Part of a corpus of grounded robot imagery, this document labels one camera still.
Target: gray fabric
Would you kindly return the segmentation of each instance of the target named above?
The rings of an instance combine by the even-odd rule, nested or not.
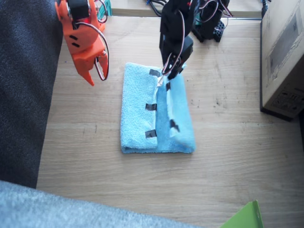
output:
[[[4,181],[0,181],[0,224],[2,228],[195,228]]]
[[[54,0],[0,0],[0,180],[36,187],[62,42]]]
[[[303,151],[304,151],[304,110],[300,113],[299,118],[300,118],[300,128],[301,128],[301,135],[302,135]]]

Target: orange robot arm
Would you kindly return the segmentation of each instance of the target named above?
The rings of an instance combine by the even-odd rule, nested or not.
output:
[[[95,65],[100,78],[106,80],[109,71],[108,55],[102,41],[103,38],[107,47],[102,34],[106,20],[101,21],[97,18],[94,0],[57,1],[55,8],[58,19],[62,23],[63,34],[78,74],[94,86],[89,70]],[[97,62],[102,67],[104,75],[99,71]]]

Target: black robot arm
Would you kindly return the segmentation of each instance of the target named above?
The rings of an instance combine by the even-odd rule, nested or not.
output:
[[[192,53],[192,31],[200,0],[169,0],[161,13],[162,73],[173,79]]]

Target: dark gray cushion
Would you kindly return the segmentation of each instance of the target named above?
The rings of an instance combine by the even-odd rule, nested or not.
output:
[[[1,0],[0,17],[0,180],[35,188],[62,27],[54,0]]]

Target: electrical wire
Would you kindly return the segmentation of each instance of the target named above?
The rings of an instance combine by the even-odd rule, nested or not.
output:
[[[202,10],[203,8],[205,8],[212,1],[217,2],[217,0],[208,0],[204,5],[202,5],[201,7],[199,7],[199,9]]]
[[[224,28],[220,28],[219,29],[218,27],[215,27],[214,29],[217,30],[217,31],[224,31],[227,28],[227,26],[228,26],[228,22],[229,22],[229,17],[227,17],[227,24],[226,24],[226,26]]]
[[[100,20],[100,19],[98,19],[97,18],[97,20],[98,20],[98,22],[99,23],[105,23],[107,20],[108,20],[108,11],[107,11],[107,9],[106,9],[106,6],[105,6],[105,3],[104,3],[104,1],[102,1],[102,0],[99,0],[100,2],[101,2],[101,4],[104,6],[104,10],[105,10],[105,19],[104,20]]]
[[[180,13],[180,16],[181,16],[181,21],[182,21],[182,42],[181,42],[181,49],[180,49],[179,55],[176,57],[176,60],[175,60],[175,62],[174,62],[174,64],[173,64],[173,66],[172,66],[171,68],[169,68],[169,70],[168,70],[167,72],[164,72],[164,71],[166,70],[167,66],[168,66],[169,59],[170,59],[172,53],[170,53],[170,55],[168,56],[167,62],[166,62],[166,64],[165,64],[163,70],[161,71],[161,73],[162,73],[164,76],[168,75],[168,74],[172,71],[172,69],[176,66],[176,63],[177,63],[179,60],[181,60],[180,56],[181,56],[182,49],[184,48],[184,41],[185,41],[185,20],[184,20],[184,16],[182,15],[182,13],[181,13],[180,10],[179,10],[179,13]]]
[[[110,65],[109,56],[110,56],[110,53],[109,53],[108,43],[106,42],[106,39],[105,39],[104,34],[103,34],[98,28],[96,28],[94,25],[91,25],[91,24],[88,24],[88,23],[85,23],[85,22],[76,22],[75,24],[76,24],[76,25],[85,25],[85,26],[87,26],[87,27],[90,27],[90,28],[94,29],[94,30],[101,36],[101,38],[104,40],[104,43],[105,43],[105,46],[106,46],[106,50],[107,50],[107,53],[108,53],[108,69],[107,69],[106,76],[105,76],[105,77],[102,77],[102,74],[100,73],[99,68],[96,67],[96,69],[97,69],[97,72],[98,72],[98,75],[99,75],[100,79],[101,79],[102,81],[105,81],[105,80],[108,78],[108,75],[109,75],[109,65]]]
[[[209,21],[209,20],[211,20],[212,18],[213,18],[213,16],[215,15],[215,13],[217,12],[217,10],[218,10],[218,8],[219,8],[219,1],[216,1],[215,0],[215,2],[217,3],[217,6],[215,7],[215,9],[214,9],[214,12],[213,12],[213,14],[210,16],[210,17],[208,17],[208,19],[206,19],[206,20],[199,20],[199,19],[195,19],[197,22],[200,22],[200,23],[205,23],[205,22],[207,22],[207,21]]]
[[[221,9],[219,9],[219,11],[221,11],[222,12],[222,14],[225,16],[225,17],[227,17],[227,24],[226,24],[226,26],[224,27],[224,28],[218,28],[218,27],[215,27],[214,29],[215,30],[217,30],[217,31],[224,31],[226,28],[227,28],[227,26],[228,26],[228,23],[229,23],[229,18],[231,18],[231,16],[229,15],[229,14],[226,14],[224,11],[222,11]]]
[[[230,10],[228,10],[228,8],[223,4],[222,0],[219,0],[220,4],[223,6],[223,8],[225,9],[225,11],[229,14],[230,17],[233,17],[232,13],[230,12]]]
[[[147,0],[147,4],[150,4],[152,10],[154,11],[154,13],[158,16],[161,17],[162,16],[162,12],[160,12],[158,9],[156,9],[156,7],[154,6],[154,3],[160,4],[162,6],[164,6],[167,1],[166,0]]]

